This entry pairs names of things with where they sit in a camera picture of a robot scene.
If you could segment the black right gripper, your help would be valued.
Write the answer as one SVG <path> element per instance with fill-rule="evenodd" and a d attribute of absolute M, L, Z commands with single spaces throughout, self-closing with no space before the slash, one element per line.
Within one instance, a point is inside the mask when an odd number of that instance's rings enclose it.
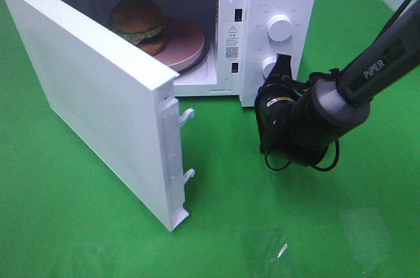
<path fill-rule="evenodd" d="M 300 82 L 292 78 L 290 55 L 278 55 L 276 63 L 267 77 L 267 85 L 270 90 L 301 92 Z"/>

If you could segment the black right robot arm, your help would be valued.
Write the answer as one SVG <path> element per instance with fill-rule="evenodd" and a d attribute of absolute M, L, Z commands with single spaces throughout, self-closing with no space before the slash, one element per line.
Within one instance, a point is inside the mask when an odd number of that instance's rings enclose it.
<path fill-rule="evenodd" d="M 329 171 L 339 139 L 369 117 L 373 97 L 419 66 L 419 0 L 404 0 L 374 42 L 344 69 L 291 76 L 291 56 L 278 54 L 254 110 L 265 158 Z"/>

